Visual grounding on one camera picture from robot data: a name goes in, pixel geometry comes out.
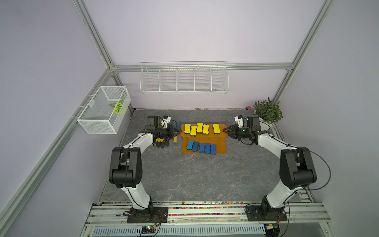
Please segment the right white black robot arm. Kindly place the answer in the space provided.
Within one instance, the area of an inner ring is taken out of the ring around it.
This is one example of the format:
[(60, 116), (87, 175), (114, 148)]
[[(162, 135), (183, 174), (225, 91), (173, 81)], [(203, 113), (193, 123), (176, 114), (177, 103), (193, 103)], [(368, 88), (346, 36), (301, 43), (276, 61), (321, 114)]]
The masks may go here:
[(258, 116), (236, 116), (235, 124), (224, 128), (223, 132), (235, 140), (249, 139), (252, 144), (267, 149), (280, 159), (280, 181), (264, 196), (261, 212), (281, 211), (297, 191), (317, 181), (311, 151), (306, 147), (293, 147), (275, 138), (269, 131), (262, 129)]

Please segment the yellow eraser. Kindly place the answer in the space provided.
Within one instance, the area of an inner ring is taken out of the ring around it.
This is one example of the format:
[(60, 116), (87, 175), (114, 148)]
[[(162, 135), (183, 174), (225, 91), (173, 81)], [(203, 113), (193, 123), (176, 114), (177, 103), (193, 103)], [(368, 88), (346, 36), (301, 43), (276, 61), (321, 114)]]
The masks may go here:
[(184, 125), (184, 134), (190, 134), (191, 133), (191, 124), (187, 123)]
[(196, 136), (197, 135), (197, 126), (192, 125), (190, 128), (190, 136)]
[(210, 125), (208, 124), (204, 124), (203, 127), (202, 127), (202, 134), (203, 135), (208, 135), (209, 134), (209, 127)]
[(197, 123), (196, 133), (203, 133), (203, 123)]
[(213, 124), (212, 127), (213, 127), (214, 134), (220, 134), (221, 133), (220, 125), (218, 123)]

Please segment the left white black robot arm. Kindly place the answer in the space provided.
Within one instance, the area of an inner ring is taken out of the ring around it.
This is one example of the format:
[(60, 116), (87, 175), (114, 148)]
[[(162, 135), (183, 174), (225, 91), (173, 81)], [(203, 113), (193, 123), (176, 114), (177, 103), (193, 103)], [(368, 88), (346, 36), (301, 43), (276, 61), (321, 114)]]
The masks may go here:
[(164, 148), (182, 131), (169, 116), (149, 116), (147, 124), (137, 137), (111, 152), (109, 182), (124, 191), (132, 202), (133, 210), (151, 210), (152, 199), (142, 184), (142, 154), (150, 146)]

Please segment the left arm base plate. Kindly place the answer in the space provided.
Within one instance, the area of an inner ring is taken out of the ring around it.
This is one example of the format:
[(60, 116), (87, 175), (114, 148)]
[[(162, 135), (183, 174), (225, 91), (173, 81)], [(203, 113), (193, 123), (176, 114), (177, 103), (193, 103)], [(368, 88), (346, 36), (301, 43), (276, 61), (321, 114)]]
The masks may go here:
[(168, 216), (167, 207), (153, 207), (148, 209), (135, 209), (132, 207), (128, 211), (127, 223), (166, 223)]

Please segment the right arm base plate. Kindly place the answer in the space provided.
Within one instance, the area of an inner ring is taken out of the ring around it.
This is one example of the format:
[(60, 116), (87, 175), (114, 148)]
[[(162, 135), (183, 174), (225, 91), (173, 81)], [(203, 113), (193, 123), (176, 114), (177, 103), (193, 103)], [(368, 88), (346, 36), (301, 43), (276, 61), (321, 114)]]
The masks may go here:
[(280, 222), (280, 221), (288, 220), (288, 216), (286, 215), (284, 207), (271, 208), (270, 206), (262, 206), (262, 205), (258, 206), (258, 205), (247, 204), (244, 207), (244, 212), (246, 213), (246, 216), (249, 222), (254, 222), (254, 221)]

